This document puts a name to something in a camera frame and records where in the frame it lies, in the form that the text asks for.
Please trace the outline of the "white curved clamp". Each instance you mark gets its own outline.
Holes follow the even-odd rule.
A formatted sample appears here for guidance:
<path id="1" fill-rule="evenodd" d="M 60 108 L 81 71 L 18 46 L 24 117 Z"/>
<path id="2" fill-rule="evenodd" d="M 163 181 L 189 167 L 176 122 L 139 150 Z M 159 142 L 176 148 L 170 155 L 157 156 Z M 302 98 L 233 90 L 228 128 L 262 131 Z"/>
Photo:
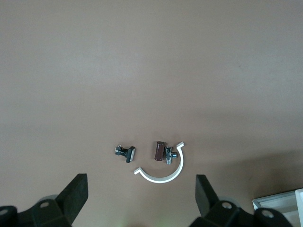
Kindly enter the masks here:
<path id="1" fill-rule="evenodd" d="M 168 183 L 168 182 L 174 180 L 175 178 L 177 178 L 179 176 L 179 174 L 181 173 L 183 166 L 184 166 L 184 155 L 183 155 L 183 151 L 182 151 L 182 148 L 184 147 L 184 145 L 185 145 L 184 142 L 180 142 L 176 146 L 176 149 L 180 156 L 180 163 L 179 163 L 179 166 L 177 167 L 177 169 L 172 174 L 170 174 L 166 177 L 154 177 L 154 176 L 147 174 L 141 167 L 135 169 L 134 174 L 141 175 L 144 179 L 146 179 L 147 181 L 152 182 L 152 183 L 161 184 L 161 183 Z"/>

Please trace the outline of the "brown cylinder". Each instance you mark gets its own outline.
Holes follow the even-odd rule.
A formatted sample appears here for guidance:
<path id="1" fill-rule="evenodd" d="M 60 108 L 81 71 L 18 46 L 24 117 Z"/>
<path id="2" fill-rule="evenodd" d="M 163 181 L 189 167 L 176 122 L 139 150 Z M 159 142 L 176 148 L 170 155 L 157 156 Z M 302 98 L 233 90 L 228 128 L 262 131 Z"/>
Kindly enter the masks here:
<path id="1" fill-rule="evenodd" d="M 164 159 L 165 146 L 166 146 L 166 142 L 157 141 L 154 160 L 162 161 Z"/>

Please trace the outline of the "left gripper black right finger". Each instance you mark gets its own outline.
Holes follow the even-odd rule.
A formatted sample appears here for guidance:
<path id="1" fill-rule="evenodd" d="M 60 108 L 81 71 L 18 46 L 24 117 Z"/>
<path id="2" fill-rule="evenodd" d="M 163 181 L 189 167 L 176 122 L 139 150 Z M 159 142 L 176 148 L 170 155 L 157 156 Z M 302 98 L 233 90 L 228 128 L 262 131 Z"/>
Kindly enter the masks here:
<path id="1" fill-rule="evenodd" d="M 205 175 L 196 176 L 195 199 L 200 217 L 191 227 L 293 227 L 275 209 L 259 208 L 250 214 L 232 199 L 218 197 Z"/>

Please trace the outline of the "black square push button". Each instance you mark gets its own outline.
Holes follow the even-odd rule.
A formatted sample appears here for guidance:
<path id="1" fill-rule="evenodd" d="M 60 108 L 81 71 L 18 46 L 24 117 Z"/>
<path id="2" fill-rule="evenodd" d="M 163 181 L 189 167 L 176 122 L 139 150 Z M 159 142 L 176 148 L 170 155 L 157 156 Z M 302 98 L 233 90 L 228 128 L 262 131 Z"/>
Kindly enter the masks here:
<path id="1" fill-rule="evenodd" d="M 130 163 L 132 162 L 135 154 L 135 147 L 131 146 L 129 148 L 123 148 L 121 145 L 115 147 L 115 154 L 117 156 L 124 156 L 125 162 Z"/>

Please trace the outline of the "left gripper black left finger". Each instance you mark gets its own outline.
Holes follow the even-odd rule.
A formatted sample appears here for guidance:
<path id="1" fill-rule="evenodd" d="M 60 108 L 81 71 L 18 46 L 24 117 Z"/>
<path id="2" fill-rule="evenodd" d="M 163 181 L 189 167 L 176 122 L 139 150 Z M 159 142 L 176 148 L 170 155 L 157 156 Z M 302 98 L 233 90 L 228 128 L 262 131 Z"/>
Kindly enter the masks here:
<path id="1" fill-rule="evenodd" d="M 89 195 L 87 174 L 77 174 L 54 199 L 44 199 L 18 212 L 0 207 L 0 227 L 72 227 Z"/>

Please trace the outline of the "chrome metal fitting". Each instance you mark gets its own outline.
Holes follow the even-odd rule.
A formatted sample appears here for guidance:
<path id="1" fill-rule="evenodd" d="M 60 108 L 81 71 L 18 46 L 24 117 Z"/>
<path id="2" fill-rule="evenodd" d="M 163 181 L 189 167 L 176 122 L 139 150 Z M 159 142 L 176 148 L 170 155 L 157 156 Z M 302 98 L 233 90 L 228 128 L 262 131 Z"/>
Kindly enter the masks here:
<path id="1" fill-rule="evenodd" d="M 165 147 L 164 154 L 167 165 L 171 165 L 172 160 L 178 157 L 177 152 L 173 151 L 173 147 Z"/>

